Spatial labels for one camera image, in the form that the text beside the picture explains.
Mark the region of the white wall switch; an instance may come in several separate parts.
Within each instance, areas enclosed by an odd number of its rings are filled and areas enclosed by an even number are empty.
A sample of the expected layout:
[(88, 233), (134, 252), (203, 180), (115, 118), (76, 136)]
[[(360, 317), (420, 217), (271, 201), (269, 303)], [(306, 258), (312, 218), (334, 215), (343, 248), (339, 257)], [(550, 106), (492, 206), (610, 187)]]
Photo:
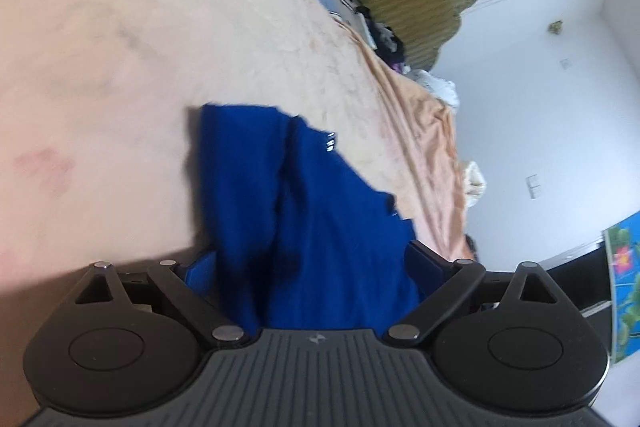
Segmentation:
[(527, 190), (531, 199), (536, 199), (541, 195), (541, 183), (539, 176), (532, 174), (526, 178)]

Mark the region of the pink bed sheet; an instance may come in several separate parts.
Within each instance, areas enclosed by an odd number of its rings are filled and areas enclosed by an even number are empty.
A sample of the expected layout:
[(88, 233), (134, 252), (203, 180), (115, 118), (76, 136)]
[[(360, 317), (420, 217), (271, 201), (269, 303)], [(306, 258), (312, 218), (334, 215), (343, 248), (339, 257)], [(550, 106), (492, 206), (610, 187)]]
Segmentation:
[(318, 0), (1, 0), (3, 425), (34, 413), (24, 350), (89, 263), (203, 246), (200, 106), (276, 106), (334, 132), (411, 220), (408, 169), (347, 31)]

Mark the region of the white floral quilt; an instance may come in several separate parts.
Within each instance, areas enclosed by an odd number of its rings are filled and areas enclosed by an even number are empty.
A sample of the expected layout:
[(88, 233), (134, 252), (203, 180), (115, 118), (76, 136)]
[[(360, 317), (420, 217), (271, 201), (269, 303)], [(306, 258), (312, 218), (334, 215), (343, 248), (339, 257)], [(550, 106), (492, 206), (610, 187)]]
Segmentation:
[(454, 112), (457, 112), (460, 106), (460, 98), (456, 85), (452, 81), (435, 77), (423, 69), (410, 70), (406, 76), (420, 84), (434, 98), (438, 98), (439, 101), (448, 105)]

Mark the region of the cream crumpled cloth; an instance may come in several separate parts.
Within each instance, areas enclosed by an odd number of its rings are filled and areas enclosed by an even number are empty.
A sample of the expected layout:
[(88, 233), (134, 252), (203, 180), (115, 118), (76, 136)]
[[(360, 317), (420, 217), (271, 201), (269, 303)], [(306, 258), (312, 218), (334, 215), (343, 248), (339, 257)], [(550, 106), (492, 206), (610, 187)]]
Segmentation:
[(486, 180), (475, 161), (460, 164), (466, 208), (475, 206), (486, 192)]

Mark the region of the blue knit sweater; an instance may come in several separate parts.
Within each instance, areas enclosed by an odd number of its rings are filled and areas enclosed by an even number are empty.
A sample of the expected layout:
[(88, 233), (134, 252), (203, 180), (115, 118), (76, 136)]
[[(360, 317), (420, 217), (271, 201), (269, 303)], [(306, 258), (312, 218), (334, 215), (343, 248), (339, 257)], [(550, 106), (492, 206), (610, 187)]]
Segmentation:
[(404, 260), (412, 223), (332, 133), (273, 107), (206, 105), (198, 139), (212, 248), (186, 283), (233, 323), (382, 333), (421, 302)]

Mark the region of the black clothes pile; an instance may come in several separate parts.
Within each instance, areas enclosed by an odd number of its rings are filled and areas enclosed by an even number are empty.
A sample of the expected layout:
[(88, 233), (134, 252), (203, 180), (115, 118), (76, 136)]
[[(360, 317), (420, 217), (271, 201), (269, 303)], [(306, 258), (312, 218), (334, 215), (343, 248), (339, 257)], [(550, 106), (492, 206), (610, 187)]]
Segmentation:
[(365, 6), (358, 6), (356, 13), (363, 16), (376, 55), (388, 67), (402, 74), (406, 66), (404, 43), (395, 35), (390, 26), (376, 22), (370, 10)]

